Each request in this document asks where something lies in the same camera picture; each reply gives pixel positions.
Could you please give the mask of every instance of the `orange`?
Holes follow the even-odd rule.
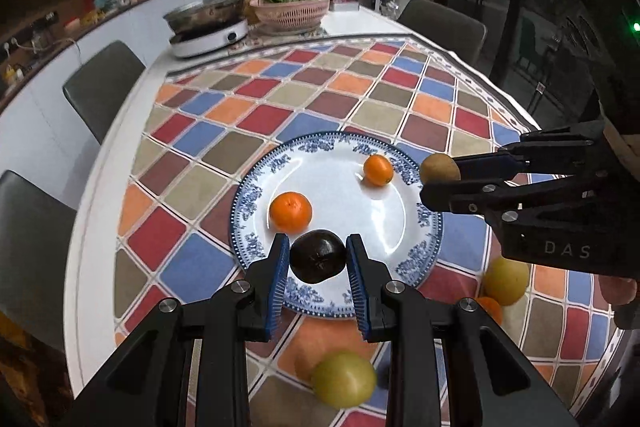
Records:
[[[284,233],[299,233],[311,222],[311,203],[298,192],[283,192],[269,205],[269,217],[276,229]]]
[[[363,168],[365,179],[376,187],[388,184],[394,177],[394,168],[391,162],[380,154],[369,156],[364,162]]]
[[[478,297],[476,302],[482,306],[482,309],[489,314],[498,326],[502,325],[502,308],[497,300],[491,297]]]

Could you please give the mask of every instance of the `chair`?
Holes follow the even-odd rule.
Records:
[[[486,26],[480,21],[427,0],[410,0],[398,22],[471,65],[486,37]]]
[[[99,143],[144,70],[129,47],[115,41],[80,66],[62,86],[66,99]]]
[[[64,351],[63,288],[76,213],[13,171],[0,176],[0,311]]]

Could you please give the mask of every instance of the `white plate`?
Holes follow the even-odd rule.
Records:
[[[362,183],[362,165],[382,154],[394,166],[385,187]],[[274,230],[269,205],[283,192],[304,194],[313,208],[308,230],[326,229],[345,241],[362,236],[370,258],[386,264],[393,279],[419,285],[436,261],[442,214],[420,203],[418,165],[396,147],[349,132],[299,136],[265,155],[244,177],[231,207],[231,243],[246,269],[267,256]],[[298,235],[290,235],[293,243]],[[346,268],[336,277],[308,285],[289,269],[285,306],[322,317],[353,317]]]

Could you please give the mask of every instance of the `pink basket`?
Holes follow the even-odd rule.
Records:
[[[269,3],[251,0],[255,16],[260,22],[277,31],[295,31],[315,28],[329,11],[331,0],[308,0]]]

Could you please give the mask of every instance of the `pot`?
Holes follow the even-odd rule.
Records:
[[[244,0],[202,0],[181,6],[164,16],[176,34],[206,26],[220,26],[242,17]]]

